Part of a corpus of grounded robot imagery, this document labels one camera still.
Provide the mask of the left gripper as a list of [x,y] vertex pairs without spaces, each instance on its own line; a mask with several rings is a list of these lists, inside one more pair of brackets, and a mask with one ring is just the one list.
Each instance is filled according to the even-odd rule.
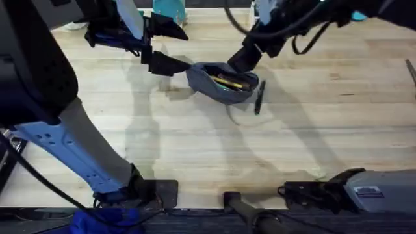
[[90,47],[117,47],[140,58],[155,75],[172,77],[188,70],[191,64],[154,51],[152,36],[188,40],[186,32],[171,18],[156,13],[145,15],[132,0],[79,0],[83,16],[77,23],[87,23],[85,39]]

